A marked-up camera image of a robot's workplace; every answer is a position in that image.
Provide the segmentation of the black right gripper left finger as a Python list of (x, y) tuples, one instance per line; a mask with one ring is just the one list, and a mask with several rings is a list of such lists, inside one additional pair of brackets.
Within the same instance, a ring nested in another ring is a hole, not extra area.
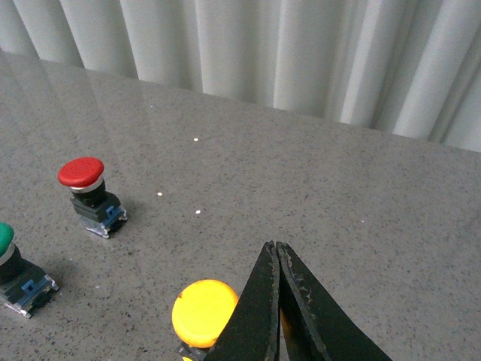
[(262, 247), (236, 308), (206, 360), (278, 360), (280, 264), (272, 241)]

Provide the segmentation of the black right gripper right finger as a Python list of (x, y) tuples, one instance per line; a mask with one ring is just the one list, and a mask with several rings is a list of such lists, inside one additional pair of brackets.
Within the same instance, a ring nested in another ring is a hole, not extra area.
[(297, 253), (276, 243), (280, 306), (291, 360), (389, 360), (354, 324)]

